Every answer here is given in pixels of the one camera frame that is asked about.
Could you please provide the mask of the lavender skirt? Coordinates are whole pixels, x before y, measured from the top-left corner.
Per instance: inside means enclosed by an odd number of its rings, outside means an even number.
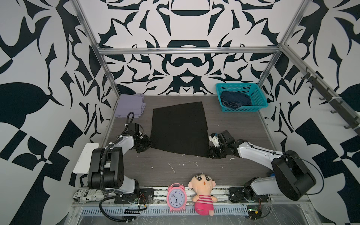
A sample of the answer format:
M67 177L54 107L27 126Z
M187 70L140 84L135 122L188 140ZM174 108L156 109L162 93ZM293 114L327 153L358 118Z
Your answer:
M138 118L143 114L145 107L143 94L121 94L114 115L117 118L126 118L130 112L133 112L135 118Z

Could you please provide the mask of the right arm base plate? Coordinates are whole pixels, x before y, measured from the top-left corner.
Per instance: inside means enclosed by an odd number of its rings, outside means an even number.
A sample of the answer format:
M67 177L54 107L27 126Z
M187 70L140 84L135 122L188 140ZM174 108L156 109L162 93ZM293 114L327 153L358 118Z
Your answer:
M267 203L267 195L257 195L251 187L230 187L229 201L232 203Z

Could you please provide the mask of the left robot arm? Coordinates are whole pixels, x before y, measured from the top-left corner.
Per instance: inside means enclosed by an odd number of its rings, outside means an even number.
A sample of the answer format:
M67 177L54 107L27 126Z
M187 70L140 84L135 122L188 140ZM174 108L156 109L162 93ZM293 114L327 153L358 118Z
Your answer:
M126 130L115 142L105 148L97 148L91 154L88 171L88 188L99 190L104 196L111 193L119 196L140 196L139 183L125 175L123 156L129 150L138 154L151 146L150 138L140 124L129 122Z

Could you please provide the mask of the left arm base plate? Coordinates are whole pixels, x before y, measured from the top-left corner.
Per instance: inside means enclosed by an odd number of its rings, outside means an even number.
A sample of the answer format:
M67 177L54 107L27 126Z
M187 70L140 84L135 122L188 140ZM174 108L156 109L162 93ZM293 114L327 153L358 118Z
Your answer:
M131 194L123 194L122 196L118 196L114 203L115 204L146 204L150 203L154 197L153 188L141 188L136 190Z

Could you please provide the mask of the black garment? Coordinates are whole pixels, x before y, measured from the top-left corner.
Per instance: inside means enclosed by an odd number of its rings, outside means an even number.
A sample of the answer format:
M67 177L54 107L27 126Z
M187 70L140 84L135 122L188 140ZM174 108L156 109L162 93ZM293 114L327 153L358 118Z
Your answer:
M202 102L153 109L152 148L207 158L208 126Z

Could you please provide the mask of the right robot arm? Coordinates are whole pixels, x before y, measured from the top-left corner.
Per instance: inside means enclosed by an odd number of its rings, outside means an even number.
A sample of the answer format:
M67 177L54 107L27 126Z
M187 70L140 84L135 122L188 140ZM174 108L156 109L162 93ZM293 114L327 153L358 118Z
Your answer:
M282 194L297 201L317 183L307 167L308 162L292 150L272 151L243 139L235 140L227 130L212 133L209 141L213 144L210 147L210 158L220 159L231 155L254 161L272 170L272 176L255 177L245 183L240 199L254 201L260 196Z

